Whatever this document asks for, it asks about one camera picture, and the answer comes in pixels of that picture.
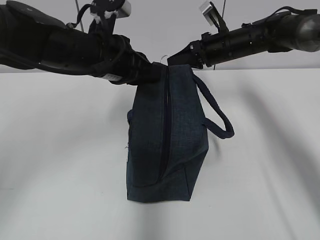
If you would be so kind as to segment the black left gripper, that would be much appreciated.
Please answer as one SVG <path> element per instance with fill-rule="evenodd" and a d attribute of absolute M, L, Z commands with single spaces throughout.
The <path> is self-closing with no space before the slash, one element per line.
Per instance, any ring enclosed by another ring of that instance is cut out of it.
<path fill-rule="evenodd" d="M 159 62 L 150 62 L 147 56 L 132 49 L 130 39 L 124 35 L 104 36 L 97 34 L 101 43 L 97 77 L 115 85 L 135 85 L 155 83 L 161 79 L 167 68 Z"/>

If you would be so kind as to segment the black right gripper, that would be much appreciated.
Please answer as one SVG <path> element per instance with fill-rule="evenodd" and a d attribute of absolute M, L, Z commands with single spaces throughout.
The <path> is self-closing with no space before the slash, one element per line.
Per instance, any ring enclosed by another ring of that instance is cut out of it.
<path fill-rule="evenodd" d="M 204 66 L 210 68 L 215 66 L 215 43 L 213 35 L 205 32 L 201 35 L 200 40 L 192 41 L 180 52 L 170 56 L 167 59 L 169 66 L 189 65 L 195 69 L 203 69 Z"/>

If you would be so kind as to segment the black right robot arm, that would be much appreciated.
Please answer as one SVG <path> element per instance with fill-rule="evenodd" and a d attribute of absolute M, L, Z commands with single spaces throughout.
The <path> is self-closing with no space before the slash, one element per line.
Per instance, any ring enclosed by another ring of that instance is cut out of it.
<path fill-rule="evenodd" d="M 285 6 L 235 30 L 222 27 L 216 34 L 203 33 L 200 40 L 190 42 L 170 56 L 167 63 L 202 69 L 262 52 L 298 50 L 313 53 L 319 49 L 320 15 L 317 9 L 297 10 Z"/>

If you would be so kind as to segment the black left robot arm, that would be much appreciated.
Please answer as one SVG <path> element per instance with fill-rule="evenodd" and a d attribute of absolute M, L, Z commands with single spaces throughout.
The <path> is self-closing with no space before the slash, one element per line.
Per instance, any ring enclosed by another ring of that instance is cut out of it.
<path fill-rule="evenodd" d="M 93 16 L 88 32 L 25 3 L 8 0 L 0 7 L 0 63 L 69 76 L 92 76 L 115 85 L 157 82 L 165 65 L 151 63 L 132 49 L 130 39 L 114 34 L 115 22 L 131 14 L 127 0 L 93 0 L 77 14 Z"/>

